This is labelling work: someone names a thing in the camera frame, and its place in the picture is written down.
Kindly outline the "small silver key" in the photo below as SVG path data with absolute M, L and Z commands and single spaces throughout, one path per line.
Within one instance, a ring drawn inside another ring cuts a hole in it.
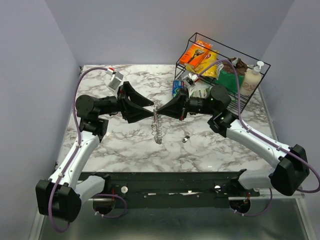
M 182 139 L 182 142 L 186 143 L 190 139 L 190 133 L 186 129 L 183 129 L 183 133 L 184 137 Z

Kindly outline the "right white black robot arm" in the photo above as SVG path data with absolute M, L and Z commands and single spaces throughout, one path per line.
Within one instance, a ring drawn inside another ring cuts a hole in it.
M 292 196 L 310 173 L 305 149 L 298 144 L 281 144 L 251 128 L 227 109 L 230 102 L 228 91 L 220 85 L 211 87 L 206 98 L 190 97 L 187 90 L 180 89 L 157 113 L 180 121 L 187 114 L 210 115 L 207 123 L 214 133 L 242 144 L 270 165 L 266 169 L 241 170 L 230 183 L 234 195 L 241 196 L 254 188 L 274 188 Z

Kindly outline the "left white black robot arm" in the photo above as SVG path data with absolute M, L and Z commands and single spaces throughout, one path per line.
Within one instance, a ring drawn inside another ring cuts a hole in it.
M 40 180 L 35 187 L 39 213 L 71 223 L 84 202 L 95 195 L 104 198 L 112 193 L 107 173 L 92 173 L 78 183 L 89 157 L 107 133 L 109 121 L 101 116 L 121 113 L 128 123 L 135 123 L 152 117 L 153 112 L 146 108 L 153 105 L 128 81 L 119 87 L 117 96 L 79 96 L 75 101 L 76 118 L 80 120 L 76 125 L 78 136 L 62 164 L 49 179 Z

